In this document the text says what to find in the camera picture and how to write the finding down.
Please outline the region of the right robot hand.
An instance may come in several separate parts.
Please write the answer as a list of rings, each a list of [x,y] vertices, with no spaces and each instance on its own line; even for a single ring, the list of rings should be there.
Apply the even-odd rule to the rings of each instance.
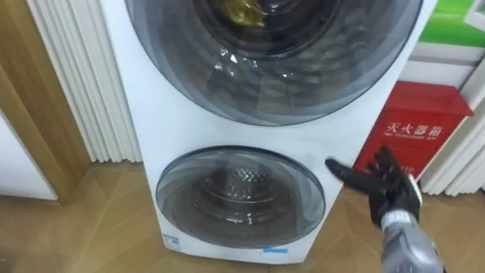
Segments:
[[[352,169],[334,158],[327,158],[325,165],[344,185],[368,196],[371,220],[378,228],[382,228],[384,215],[392,211],[405,211],[415,220],[420,218],[420,191],[401,169],[389,147],[381,146],[374,154],[374,162],[364,171]]]

